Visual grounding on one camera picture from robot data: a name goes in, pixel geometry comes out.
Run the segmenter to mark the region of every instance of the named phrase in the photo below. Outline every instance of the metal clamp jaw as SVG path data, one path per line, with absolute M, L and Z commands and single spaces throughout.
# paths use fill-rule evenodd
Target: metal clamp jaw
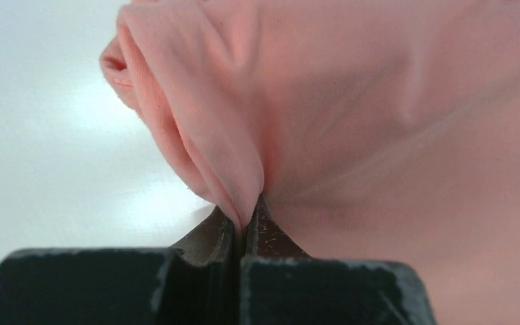
M 312 259 L 259 200 L 245 238 L 216 208 L 169 248 L 23 250 L 0 264 L 0 325 L 435 324 L 410 267 Z

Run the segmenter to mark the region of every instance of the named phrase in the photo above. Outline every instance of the white background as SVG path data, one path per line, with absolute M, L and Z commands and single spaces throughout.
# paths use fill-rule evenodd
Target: white background
M 212 210 L 103 79 L 126 0 L 0 0 L 0 260 L 26 247 L 166 246 Z

